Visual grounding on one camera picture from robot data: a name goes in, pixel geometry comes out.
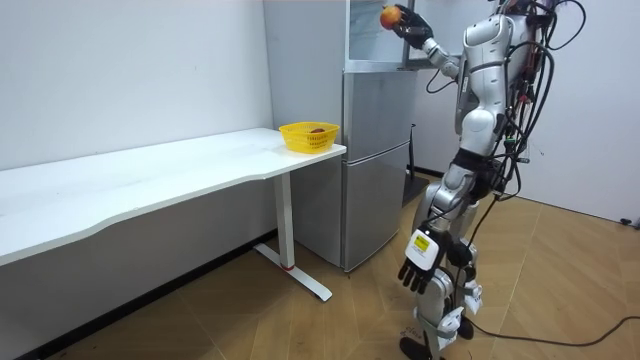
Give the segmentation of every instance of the floor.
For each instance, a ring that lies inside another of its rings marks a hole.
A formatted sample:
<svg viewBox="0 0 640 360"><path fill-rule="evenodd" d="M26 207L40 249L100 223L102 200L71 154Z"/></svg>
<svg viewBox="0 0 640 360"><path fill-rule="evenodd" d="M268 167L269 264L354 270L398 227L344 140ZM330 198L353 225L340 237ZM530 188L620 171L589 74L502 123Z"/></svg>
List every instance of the floor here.
<svg viewBox="0 0 640 360"><path fill-rule="evenodd" d="M350 275L296 248L298 265L333 292L327 303L251 252L52 359L404 359L400 337L421 338L413 296L396 280L417 204L404 208L398 235ZM514 199L494 207L476 243L485 306L474 320L487 330L585 342L640 314L640 232ZM589 348L477 335L445 356L640 360L640 321Z"/></svg>

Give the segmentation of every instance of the plastic basket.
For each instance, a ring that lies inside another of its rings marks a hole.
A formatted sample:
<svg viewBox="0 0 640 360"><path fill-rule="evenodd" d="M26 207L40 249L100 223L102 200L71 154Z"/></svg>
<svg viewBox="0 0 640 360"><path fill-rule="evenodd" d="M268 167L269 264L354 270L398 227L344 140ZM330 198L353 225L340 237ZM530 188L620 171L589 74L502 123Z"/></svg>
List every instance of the plastic basket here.
<svg viewBox="0 0 640 360"><path fill-rule="evenodd" d="M311 133L316 129L324 132ZM289 150L317 154L331 147L339 129L340 126L329 123L300 122L281 126L280 133Z"/></svg>

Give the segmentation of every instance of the white tabletop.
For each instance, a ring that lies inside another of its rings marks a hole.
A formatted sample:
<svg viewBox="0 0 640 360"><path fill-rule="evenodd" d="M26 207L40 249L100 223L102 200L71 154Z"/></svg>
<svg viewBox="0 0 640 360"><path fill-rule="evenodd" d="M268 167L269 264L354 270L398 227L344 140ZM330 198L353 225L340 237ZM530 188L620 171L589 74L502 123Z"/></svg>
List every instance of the white tabletop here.
<svg viewBox="0 0 640 360"><path fill-rule="evenodd" d="M251 129L0 171L0 266L105 227L250 180L338 156L289 151Z"/></svg>

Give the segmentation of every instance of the refrigerator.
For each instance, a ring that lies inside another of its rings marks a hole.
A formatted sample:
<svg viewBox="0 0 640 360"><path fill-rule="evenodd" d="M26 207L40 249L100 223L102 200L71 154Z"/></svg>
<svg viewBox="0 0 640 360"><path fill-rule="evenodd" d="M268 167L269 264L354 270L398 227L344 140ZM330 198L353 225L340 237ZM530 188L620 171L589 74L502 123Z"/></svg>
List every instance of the refrigerator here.
<svg viewBox="0 0 640 360"><path fill-rule="evenodd" d="M294 238L351 271L398 231L415 70L379 25L385 1L265 1L276 127L340 125L347 153L292 172Z"/></svg>

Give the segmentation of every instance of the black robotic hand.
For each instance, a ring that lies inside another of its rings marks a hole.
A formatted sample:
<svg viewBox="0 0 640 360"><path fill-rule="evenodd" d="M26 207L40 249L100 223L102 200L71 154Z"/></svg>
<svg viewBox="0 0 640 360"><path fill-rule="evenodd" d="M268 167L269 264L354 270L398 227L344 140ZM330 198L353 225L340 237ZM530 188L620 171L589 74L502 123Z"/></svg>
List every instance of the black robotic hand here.
<svg viewBox="0 0 640 360"><path fill-rule="evenodd" d="M427 284L433 278L435 269L422 270L411 260L405 259L400 272L398 273L398 280L402 280L404 287L409 287L412 292L417 291L419 294L424 294L427 289Z"/></svg>
<svg viewBox="0 0 640 360"><path fill-rule="evenodd" d="M414 49L422 49L425 41L433 37L431 26L422 18L422 16L413 12L406 6L396 4L402 11L400 22L393 27L393 31L400 38L404 39Z"/></svg>

